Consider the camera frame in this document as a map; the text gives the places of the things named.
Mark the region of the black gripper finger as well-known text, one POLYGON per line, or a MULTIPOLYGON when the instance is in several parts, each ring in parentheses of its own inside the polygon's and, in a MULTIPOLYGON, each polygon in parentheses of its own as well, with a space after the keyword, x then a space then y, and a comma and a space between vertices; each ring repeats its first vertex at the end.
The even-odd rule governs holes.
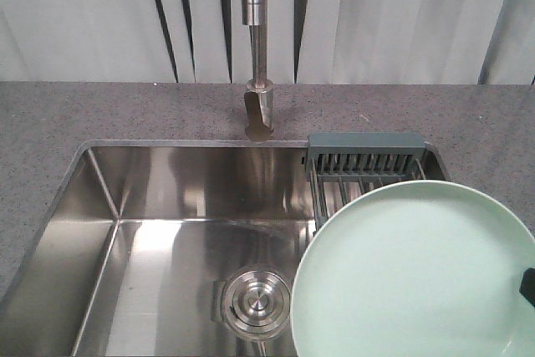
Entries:
POLYGON ((535 303, 535 268, 528 268, 524 271, 519 293, 529 303, 535 303))

